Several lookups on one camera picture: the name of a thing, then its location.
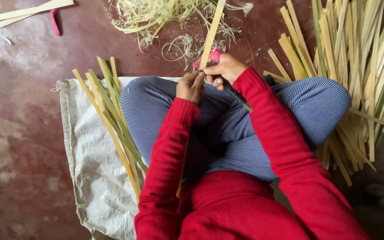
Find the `pile of bamboo strips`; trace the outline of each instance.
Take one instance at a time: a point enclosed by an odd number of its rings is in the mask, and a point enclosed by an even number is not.
[[[104,59],[97,57],[97,60],[101,71],[103,72],[109,94],[107,94],[104,86],[97,79],[93,69],[90,69],[88,70],[88,73],[85,73],[93,93],[90,92],[77,69],[74,69],[72,72],[78,79],[79,84],[93,107],[96,109],[101,121],[112,138],[116,151],[118,152],[128,178],[131,181],[131,185],[133,186],[137,203],[139,203],[139,195],[143,188],[143,183],[139,180],[139,172],[137,171],[136,162],[139,163],[144,174],[147,172],[147,166],[143,164],[141,160],[141,154],[137,150],[137,147],[130,136],[127,124],[125,123],[124,114],[122,113],[119,101],[120,88],[118,76],[116,74],[115,59],[113,57],[110,58],[112,72],[110,72]]]
[[[325,8],[321,0],[312,0],[317,44],[313,61],[291,0],[287,6],[288,10],[284,6],[280,11],[292,42],[283,33],[279,43],[295,79],[328,77],[350,93],[349,112],[317,150],[317,156],[325,168],[338,167],[351,186],[350,175],[362,170],[365,163],[376,170],[372,165],[374,146],[384,132],[384,0],[328,0]],[[278,82],[290,82],[292,78],[271,49],[269,55],[283,76],[267,71],[264,75],[271,74]]]

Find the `right hand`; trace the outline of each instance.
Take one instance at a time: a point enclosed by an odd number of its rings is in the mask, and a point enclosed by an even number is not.
[[[233,84],[233,82],[241,75],[248,66],[232,57],[230,54],[222,53],[220,55],[220,62],[216,66],[207,67],[204,73],[207,74],[205,79],[207,82],[212,83],[218,90],[223,90],[223,81],[221,79],[213,79],[212,75],[221,74],[226,80]]]

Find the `left hand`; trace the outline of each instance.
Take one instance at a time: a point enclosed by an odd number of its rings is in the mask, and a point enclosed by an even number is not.
[[[186,73],[177,84],[176,97],[198,104],[204,93],[205,73]]]

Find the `red sweater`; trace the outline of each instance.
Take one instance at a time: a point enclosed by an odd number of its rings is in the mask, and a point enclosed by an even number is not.
[[[185,145],[200,111],[176,98],[153,146],[137,239],[368,239],[269,85],[250,67],[233,88],[253,107],[251,123],[297,217],[273,199],[267,183],[235,171],[207,173],[185,184],[178,199]]]

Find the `hand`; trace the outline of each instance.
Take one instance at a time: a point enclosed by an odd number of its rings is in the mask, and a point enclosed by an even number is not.
[[[226,80],[233,84],[233,82],[241,75],[248,66],[232,57],[227,53],[220,55],[220,62],[216,66],[207,67],[204,69],[204,73],[207,74],[206,80],[212,83],[218,90],[223,90],[223,81],[221,79],[213,79],[212,75],[221,74]]]
[[[186,73],[177,84],[176,97],[198,104],[204,93],[205,73]]]

